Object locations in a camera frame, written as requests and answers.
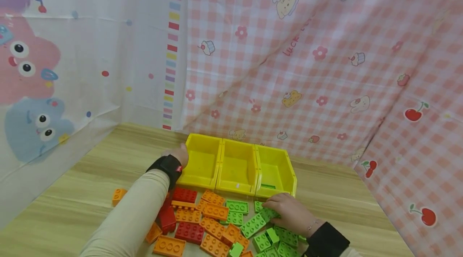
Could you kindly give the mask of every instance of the beige sleeve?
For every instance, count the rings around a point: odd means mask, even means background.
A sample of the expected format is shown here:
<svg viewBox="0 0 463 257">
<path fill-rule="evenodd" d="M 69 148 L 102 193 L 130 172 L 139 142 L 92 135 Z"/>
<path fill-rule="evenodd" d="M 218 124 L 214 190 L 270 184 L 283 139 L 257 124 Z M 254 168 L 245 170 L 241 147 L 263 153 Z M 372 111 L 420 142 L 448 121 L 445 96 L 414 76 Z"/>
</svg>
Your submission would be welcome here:
<svg viewBox="0 0 463 257">
<path fill-rule="evenodd" d="M 354 248 L 347 248 L 339 257 L 362 257 Z"/>
<path fill-rule="evenodd" d="M 167 174 L 153 169 L 140 177 L 109 213 L 80 257 L 134 257 L 167 196 Z"/>
</svg>

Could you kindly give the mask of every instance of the pink cartoon monster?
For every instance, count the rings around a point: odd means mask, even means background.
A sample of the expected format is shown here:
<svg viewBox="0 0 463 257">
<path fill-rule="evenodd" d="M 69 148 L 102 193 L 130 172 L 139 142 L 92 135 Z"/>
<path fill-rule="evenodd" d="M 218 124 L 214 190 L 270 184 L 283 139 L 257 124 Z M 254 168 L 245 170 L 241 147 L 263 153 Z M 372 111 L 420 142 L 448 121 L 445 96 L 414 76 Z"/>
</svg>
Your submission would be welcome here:
<svg viewBox="0 0 463 257">
<path fill-rule="evenodd" d="M 58 47 L 36 37 L 24 17 L 0 9 L 0 105 L 51 97 L 60 57 Z"/>
</svg>

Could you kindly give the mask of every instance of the sleeve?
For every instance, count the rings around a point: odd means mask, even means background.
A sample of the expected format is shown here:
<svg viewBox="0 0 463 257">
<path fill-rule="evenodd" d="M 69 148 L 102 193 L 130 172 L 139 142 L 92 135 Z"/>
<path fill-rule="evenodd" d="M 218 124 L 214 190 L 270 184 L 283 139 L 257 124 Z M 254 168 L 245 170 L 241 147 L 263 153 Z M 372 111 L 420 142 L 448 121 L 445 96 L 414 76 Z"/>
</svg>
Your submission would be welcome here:
<svg viewBox="0 0 463 257">
<path fill-rule="evenodd" d="M 169 178 L 152 169 L 132 185 L 93 233 L 80 257 L 134 257 L 167 196 Z"/>
<path fill-rule="evenodd" d="M 305 252 L 308 257 L 361 257 L 350 242 L 330 223 L 324 223 L 307 238 L 309 248 Z"/>
</svg>

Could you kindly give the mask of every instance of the blue cartoon monster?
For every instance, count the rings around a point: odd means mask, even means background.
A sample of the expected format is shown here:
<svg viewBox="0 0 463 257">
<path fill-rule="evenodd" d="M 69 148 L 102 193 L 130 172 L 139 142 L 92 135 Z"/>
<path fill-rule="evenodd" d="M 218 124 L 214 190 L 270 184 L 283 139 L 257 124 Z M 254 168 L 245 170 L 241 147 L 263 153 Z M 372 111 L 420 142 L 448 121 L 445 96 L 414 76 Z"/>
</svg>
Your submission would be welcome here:
<svg viewBox="0 0 463 257">
<path fill-rule="evenodd" d="M 6 113 L 6 140 L 20 162 L 42 162 L 74 132 L 57 98 L 23 98 Z"/>
</svg>

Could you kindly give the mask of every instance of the cartoon eye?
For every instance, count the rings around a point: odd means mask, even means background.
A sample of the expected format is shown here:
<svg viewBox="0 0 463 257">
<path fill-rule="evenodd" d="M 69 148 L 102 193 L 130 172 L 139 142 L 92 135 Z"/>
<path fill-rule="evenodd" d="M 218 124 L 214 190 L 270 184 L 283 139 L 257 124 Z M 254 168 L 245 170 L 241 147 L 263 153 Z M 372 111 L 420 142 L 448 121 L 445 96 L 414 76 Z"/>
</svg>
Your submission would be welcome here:
<svg viewBox="0 0 463 257">
<path fill-rule="evenodd" d="M 54 137 L 55 137 L 55 130 L 53 128 L 47 128 L 47 129 L 43 130 L 42 133 L 40 134 L 40 139 L 43 142 L 50 141 Z"/>
<path fill-rule="evenodd" d="M 50 124 L 50 117 L 46 114 L 39 114 L 35 120 L 35 125 L 39 128 L 45 128 Z"/>
<path fill-rule="evenodd" d="M 25 58 L 29 55 L 29 47 L 22 41 L 14 41 L 10 45 L 10 52 L 16 58 Z"/>
<path fill-rule="evenodd" d="M 24 61 L 18 67 L 19 74 L 24 77 L 31 77 L 35 74 L 35 65 L 31 62 Z"/>
</svg>

